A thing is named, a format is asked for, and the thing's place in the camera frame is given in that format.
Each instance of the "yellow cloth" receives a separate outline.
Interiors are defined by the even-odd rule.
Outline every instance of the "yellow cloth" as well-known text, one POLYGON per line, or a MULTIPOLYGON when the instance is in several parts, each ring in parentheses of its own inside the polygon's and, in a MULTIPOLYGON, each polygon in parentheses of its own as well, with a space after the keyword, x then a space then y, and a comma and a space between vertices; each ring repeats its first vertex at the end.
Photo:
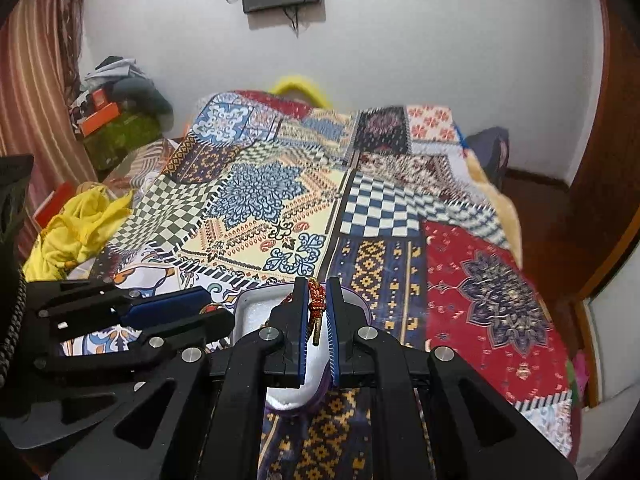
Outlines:
POLYGON ((69 200, 40 232, 24 264, 28 282, 64 280, 66 273, 95 256, 131 213, 133 192, 110 202, 105 186, 69 200))
POLYGON ((520 220, 518 220, 516 206, 514 206, 511 200, 495 189, 495 187, 489 182, 473 150, 465 150, 465 153, 466 166, 469 170, 469 174, 471 175, 471 179, 474 181, 476 186, 484 192, 491 204, 494 206, 495 212, 500 219, 504 235, 507 237, 507 241, 509 242, 511 254, 513 254, 516 264, 518 264, 518 268, 521 269, 522 231, 520 229, 520 220))

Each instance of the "orange box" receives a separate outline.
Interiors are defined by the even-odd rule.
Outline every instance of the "orange box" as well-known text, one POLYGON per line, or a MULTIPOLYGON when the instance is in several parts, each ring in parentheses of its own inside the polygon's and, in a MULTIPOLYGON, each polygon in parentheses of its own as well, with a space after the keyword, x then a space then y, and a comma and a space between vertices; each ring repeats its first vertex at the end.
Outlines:
POLYGON ((95 130, 100 128, 100 126, 103 126, 119 115, 120 110, 118 110, 118 105, 116 103, 109 103, 104 108, 98 110, 94 114, 91 114, 84 121, 82 121, 82 123, 80 124, 82 134, 85 137, 92 134, 95 130))

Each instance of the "black cable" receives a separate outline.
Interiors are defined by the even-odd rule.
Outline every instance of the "black cable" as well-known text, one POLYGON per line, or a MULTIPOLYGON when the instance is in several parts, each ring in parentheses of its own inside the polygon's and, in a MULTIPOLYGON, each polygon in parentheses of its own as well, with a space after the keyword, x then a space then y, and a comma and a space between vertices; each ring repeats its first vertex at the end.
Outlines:
POLYGON ((298 23, 298 11, 300 10, 300 6, 302 6, 304 4, 306 4, 306 0, 302 0, 302 3, 292 6, 293 11, 294 11, 293 17, 290 16, 289 13, 287 12, 287 9, 289 9, 290 7, 282 7, 282 12, 284 12, 284 15, 291 22, 291 28, 293 29, 293 32, 295 32, 296 37, 300 33, 300 24, 298 23))

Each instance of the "metal screw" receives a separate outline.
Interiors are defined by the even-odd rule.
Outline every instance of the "metal screw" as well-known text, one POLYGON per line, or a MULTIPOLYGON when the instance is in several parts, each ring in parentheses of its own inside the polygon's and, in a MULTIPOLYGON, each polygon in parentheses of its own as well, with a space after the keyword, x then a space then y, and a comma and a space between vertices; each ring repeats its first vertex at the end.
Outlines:
POLYGON ((260 339, 264 339, 265 341, 271 341, 272 339, 276 339, 280 335, 280 330, 278 330, 274 326, 266 326, 260 332, 258 332, 260 339))
POLYGON ((448 346, 438 346, 433 354, 440 359, 440 361, 451 361, 453 359, 453 350, 448 346))
POLYGON ((372 326, 361 326, 358 329, 358 335, 366 340, 375 339, 378 337, 378 331, 372 326))
POLYGON ((149 340, 149 344, 153 348, 160 348, 164 344, 164 339, 155 335, 149 340))
POLYGON ((185 363, 194 363, 202 357, 202 350, 196 347, 187 348, 182 351, 182 360, 185 363))

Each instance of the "patchwork bedspread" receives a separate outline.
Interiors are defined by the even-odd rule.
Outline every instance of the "patchwork bedspread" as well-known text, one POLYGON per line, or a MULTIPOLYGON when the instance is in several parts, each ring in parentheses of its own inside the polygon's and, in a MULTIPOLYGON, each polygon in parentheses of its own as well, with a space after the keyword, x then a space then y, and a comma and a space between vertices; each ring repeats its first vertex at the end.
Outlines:
MULTIPOLYGON (((145 296, 202 285, 229 308, 251 287, 340 276, 379 329, 455 348, 567 455, 566 351, 472 157, 445 107, 342 115, 217 94, 92 275, 145 296)), ((65 352, 121 351, 137 335, 116 326, 65 352)), ((361 389, 329 392, 308 415, 267 413, 259 477, 371 478, 369 406, 361 389)))

